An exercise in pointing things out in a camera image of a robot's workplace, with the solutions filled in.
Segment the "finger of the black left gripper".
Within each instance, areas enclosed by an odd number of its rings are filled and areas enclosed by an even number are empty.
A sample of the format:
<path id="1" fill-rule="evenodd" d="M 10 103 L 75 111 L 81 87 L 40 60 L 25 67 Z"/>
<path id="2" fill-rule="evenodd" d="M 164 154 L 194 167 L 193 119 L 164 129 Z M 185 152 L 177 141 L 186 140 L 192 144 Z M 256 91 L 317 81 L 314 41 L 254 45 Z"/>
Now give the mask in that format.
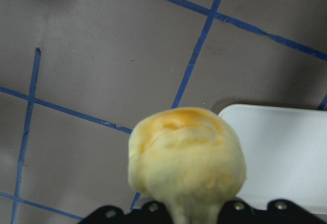
<path id="1" fill-rule="evenodd" d="M 102 206 L 78 223 L 173 223 L 173 221 L 164 204 L 151 200 L 128 213 L 124 213 L 116 206 Z"/>

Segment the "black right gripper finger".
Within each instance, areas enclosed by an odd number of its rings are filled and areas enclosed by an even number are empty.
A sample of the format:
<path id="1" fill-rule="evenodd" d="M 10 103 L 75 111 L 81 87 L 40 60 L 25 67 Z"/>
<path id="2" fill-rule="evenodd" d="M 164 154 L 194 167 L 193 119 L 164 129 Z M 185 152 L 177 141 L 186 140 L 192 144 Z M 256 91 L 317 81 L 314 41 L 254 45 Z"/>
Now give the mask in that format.
<path id="1" fill-rule="evenodd" d="M 270 200 L 262 210 L 234 198 L 224 204 L 217 223 L 324 223 L 324 220 L 287 199 Z"/>

